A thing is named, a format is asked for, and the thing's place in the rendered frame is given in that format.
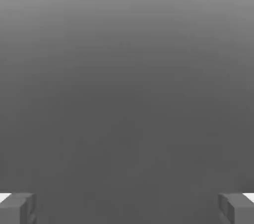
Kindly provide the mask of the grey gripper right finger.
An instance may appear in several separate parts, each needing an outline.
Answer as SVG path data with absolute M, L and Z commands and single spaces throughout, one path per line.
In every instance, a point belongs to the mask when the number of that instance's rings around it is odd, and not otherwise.
M 220 193 L 221 224 L 254 224 L 254 193 Z

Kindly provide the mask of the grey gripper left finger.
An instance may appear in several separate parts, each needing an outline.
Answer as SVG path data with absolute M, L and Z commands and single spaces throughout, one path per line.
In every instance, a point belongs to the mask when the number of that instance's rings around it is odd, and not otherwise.
M 0 224 L 37 224 L 34 193 L 0 193 Z

